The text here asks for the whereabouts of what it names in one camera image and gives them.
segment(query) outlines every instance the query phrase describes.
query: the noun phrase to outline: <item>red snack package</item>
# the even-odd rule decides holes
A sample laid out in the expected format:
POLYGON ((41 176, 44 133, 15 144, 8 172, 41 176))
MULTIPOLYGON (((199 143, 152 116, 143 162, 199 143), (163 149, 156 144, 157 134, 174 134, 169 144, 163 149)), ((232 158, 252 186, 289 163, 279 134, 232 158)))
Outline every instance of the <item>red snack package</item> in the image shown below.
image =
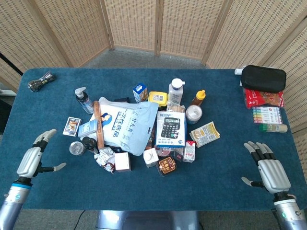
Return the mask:
POLYGON ((283 92, 271 93, 256 90, 243 89, 245 103, 248 109, 263 104, 283 107, 283 92))

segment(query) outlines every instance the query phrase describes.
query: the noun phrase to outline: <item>marker set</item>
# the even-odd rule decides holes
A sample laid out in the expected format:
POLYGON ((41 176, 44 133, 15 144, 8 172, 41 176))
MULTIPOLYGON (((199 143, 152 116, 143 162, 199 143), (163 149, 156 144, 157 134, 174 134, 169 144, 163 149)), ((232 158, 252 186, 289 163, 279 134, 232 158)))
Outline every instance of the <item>marker set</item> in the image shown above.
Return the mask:
POLYGON ((282 124, 279 107, 253 107, 254 123, 282 124))

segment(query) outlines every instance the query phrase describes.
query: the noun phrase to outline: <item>woven screen panel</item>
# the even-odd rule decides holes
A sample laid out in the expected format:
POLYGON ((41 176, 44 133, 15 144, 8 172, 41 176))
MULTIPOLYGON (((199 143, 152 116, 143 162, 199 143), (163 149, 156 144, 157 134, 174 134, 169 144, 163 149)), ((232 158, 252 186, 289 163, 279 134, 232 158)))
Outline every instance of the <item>woven screen panel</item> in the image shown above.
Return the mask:
POLYGON ((155 0, 105 0, 114 45, 154 50, 155 0))
POLYGON ((21 71, 37 67, 66 67, 48 43, 23 1, 0 3, 0 50, 21 71))
POLYGON ((223 0, 165 0, 161 52, 201 59, 223 0))
POLYGON ((291 128, 307 122, 307 28, 270 66, 287 73, 284 99, 291 128))
POLYGON ((302 164, 305 181, 307 183, 307 133, 294 138, 299 159, 302 164))
POLYGON ((95 0, 35 0, 74 67, 108 47, 95 0))
POLYGON ((19 87, 19 82, 21 76, 13 70, 8 64, 6 64, 2 59, 0 59, 0 82, 9 87, 10 89, 17 91, 19 87))
POLYGON ((213 69, 257 65, 306 7, 307 0, 234 0, 208 65, 213 69))

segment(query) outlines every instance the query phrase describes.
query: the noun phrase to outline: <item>robotic arm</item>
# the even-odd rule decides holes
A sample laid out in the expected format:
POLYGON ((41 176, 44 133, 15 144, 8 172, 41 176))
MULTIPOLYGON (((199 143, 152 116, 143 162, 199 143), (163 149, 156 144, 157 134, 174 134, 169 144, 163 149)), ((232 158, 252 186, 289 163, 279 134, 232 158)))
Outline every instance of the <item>robotic arm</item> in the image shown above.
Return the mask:
POLYGON ((262 181, 250 181, 241 177, 242 181, 249 186, 265 188, 274 195, 275 209, 272 209, 282 230, 307 230, 304 214, 296 204, 296 197, 288 194, 291 187, 290 181, 282 164, 275 158, 272 150, 266 144, 244 143, 254 159, 262 181))
POLYGON ((41 158, 49 142, 49 139, 56 133, 55 129, 46 131, 39 135, 33 146, 27 150, 17 169, 19 178, 11 185, 8 194, 4 196, 5 201, 0 210, 0 230, 12 230, 19 213, 31 190, 31 180, 38 173, 55 172, 62 169, 66 163, 55 167, 42 167, 41 158))

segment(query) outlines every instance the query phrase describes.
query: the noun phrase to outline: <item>black pouch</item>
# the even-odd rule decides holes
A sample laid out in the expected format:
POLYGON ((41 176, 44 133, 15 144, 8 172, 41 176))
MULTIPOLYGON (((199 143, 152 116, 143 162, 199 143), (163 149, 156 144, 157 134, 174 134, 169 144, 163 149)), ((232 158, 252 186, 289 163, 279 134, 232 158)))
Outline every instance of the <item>black pouch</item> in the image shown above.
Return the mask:
POLYGON ((282 69, 249 65, 242 70, 241 82, 246 89, 277 93, 285 89, 286 77, 282 69))

